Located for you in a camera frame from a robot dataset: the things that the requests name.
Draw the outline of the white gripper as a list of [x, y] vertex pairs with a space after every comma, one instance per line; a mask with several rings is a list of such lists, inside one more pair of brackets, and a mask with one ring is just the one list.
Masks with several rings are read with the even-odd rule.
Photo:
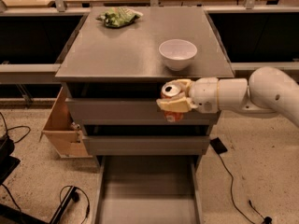
[[187, 113], [192, 109], [200, 113], [217, 113], [219, 80], [215, 77], [204, 77], [196, 81], [190, 79], [175, 79], [164, 85], [177, 84], [181, 87], [181, 94], [188, 95], [190, 98], [182, 97], [179, 99], [158, 99], [157, 105], [164, 111]]

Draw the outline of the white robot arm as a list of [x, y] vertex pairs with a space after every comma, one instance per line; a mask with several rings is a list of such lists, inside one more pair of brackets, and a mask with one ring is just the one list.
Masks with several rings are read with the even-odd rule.
[[171, 122], [192, 110], [202, 114], [230, 110], [250, 117], [280, 114], [299, 126], [299, 85], [275, 67], [259, 68], [248, 79], [172, 80], [163, 85], [156, 103]]

